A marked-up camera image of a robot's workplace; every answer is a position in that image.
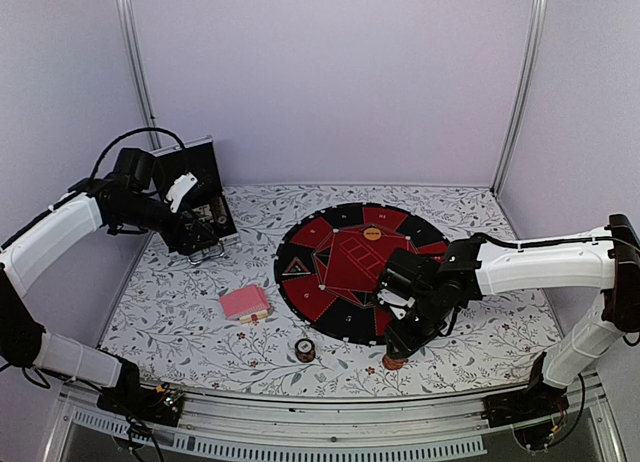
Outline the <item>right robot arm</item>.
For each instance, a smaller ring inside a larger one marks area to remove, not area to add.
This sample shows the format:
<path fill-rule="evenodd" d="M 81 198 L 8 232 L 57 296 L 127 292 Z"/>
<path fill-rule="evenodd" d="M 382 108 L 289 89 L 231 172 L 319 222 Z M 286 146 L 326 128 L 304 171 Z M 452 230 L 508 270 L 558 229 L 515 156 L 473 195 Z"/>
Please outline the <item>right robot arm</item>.
<path fill-rule="evenodd" d="M 562 339 L 536 356 L 523 389 L 485 397 L 482 417 L 496 428 L 566 416 L 573 381 L 618 340 L 639 331 L 639 237 L 623 214 L 589 231 L 547 239 L 504 241 L 475 233 L 452 241 L 440 261 L 394 250 L 374 290 L 377 303 L 391 312 L 384 360 L 403 364 L 448 336 L 471 301 L 529 289 L 543 290 L 552 303 L 578 306 L 554 308 Z"/>

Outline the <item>orange big blind button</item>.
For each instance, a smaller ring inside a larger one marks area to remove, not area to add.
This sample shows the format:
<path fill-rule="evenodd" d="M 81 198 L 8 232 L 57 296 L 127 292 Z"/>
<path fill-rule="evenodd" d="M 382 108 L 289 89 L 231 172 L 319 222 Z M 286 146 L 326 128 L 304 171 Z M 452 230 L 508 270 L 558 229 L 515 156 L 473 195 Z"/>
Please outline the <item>orange big blind button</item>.
<path fill-rule="evenodd" d="M 383 233 L 380 228 L 371 226 L 371 227 L 367 227 L 363 231 L 363 236 L 368 241 L 377 241 L 381 239 L 381 237 L 383 236 Z"/>

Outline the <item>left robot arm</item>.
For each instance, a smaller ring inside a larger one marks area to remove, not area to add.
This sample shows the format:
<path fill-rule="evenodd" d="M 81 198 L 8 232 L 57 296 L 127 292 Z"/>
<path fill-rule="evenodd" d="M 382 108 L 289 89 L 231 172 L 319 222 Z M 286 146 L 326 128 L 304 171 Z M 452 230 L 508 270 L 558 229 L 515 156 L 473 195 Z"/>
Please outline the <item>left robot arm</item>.
<path fill-rule="evenodd" d="M 124 148 L 114 168 L 72 185 L 1 246 L 1 357 L 31 383 L 48 387 L 48 376 L 79 383 L 98 394 L 97 405 L 145 427 L 177 426 L 183 394 L 168 383 L 141 380 L 126 358 L 60 335 L 35 320 L 25 297 L 40 277 L 78 254 L 83 241 L 100 230 L 111 235 L 157 234 L 169 252 L 195 258 L 220 238 L 197 215 L 189 198 L 199 181 L 189 147 L 174 132 L 176 150 L 160 161 L 154 153 Z"/>

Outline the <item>orange chip stack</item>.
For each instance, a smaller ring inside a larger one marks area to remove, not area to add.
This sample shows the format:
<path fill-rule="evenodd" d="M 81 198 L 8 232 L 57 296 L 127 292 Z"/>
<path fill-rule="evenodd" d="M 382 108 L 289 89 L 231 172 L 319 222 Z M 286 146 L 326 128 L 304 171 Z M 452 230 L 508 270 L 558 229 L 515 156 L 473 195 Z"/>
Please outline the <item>orange chip stack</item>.
<path fill-rule="evenodd" d="M 382 358 L 382 365 L 386 370 L 396 371 L 402 369 L 408 362 L 407 358 L 394 359 L 389 355 L 384 355 Z"/>

